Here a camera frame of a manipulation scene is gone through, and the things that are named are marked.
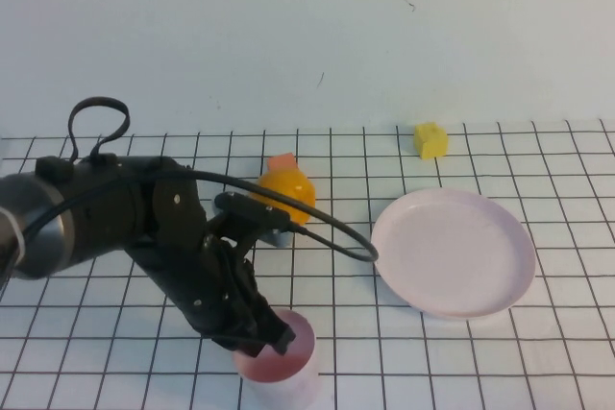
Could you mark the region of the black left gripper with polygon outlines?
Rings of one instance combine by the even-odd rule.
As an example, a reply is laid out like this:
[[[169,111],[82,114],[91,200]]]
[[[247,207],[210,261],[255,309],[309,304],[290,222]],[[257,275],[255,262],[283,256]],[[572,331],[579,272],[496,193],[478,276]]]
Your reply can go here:
[[[187,250],[143,240],[128,256],[201,337],[225,350],[257,357],[267,345],[286,355],[296,338],[291,311],[268,307],[251,266],[229,244],[207,240]]]

